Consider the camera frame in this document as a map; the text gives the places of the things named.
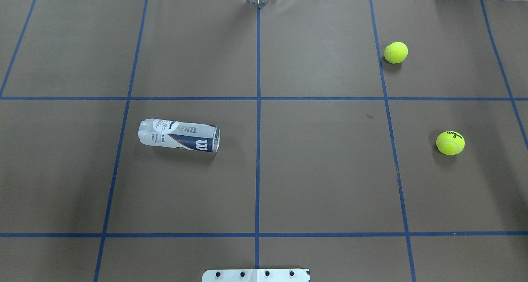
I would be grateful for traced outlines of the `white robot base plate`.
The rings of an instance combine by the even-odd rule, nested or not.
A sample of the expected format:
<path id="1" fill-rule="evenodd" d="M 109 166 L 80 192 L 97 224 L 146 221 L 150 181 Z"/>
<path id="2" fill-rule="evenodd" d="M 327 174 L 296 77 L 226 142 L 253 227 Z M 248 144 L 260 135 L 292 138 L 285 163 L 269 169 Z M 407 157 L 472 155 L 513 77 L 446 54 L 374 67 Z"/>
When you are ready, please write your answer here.
<path id="1" fill-rule="evenodd" d="M 211 269 L 203 273 L 202 282 L 309 282 L 309 269 Z"/>

